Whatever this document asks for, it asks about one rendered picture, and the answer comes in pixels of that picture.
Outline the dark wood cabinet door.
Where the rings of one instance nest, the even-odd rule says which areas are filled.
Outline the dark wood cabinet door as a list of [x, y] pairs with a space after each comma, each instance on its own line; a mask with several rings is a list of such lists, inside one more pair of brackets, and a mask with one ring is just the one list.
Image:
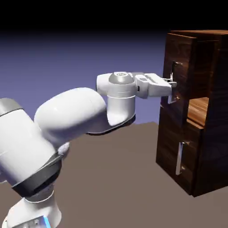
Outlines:
[[[156, 162], [189, 195], [193, 195], [195, 188], [203, 130], [201, 125], [190, 119], [179, 127], [167, 111], [160, 108]], [[183, 148], [182, 165], [185, 170], [176, 175], [178, 146], [184, 141], [190, 142]]]
[[161, 105], [179, 126], [182, 126], [187, 119], [191, 79], [195, 65], [195, 43], [196, 39], [193, 37], [171, 33], [167, 34], [166, 38], [163, 78], [170, 78], [173, 61], [180, 62], [183, 65], [178, 68], [177, 78], [175, 79], [177, 82], [175, 89], [177, 101], [168, 104], [168, 96], [166, 96], [161, 98]]

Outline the dark wood cabinet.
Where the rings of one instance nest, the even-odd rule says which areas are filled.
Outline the dark wood cabinet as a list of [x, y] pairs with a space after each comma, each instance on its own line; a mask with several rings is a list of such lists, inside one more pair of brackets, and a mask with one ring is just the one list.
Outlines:
[[186, 121], [204, 128], [191, 195], [197, 197], [228, 186], [228, 30], [169, 33], [196, 39]]

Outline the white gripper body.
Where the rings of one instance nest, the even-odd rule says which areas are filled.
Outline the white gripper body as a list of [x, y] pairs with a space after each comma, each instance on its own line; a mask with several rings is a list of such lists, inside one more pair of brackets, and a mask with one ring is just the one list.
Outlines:
[[149, 81], [148, 96], [149, 97], [164, 97], [172, 93], [171, 85], [162, 77], [155, 73], [146, 73], [145, 77]]

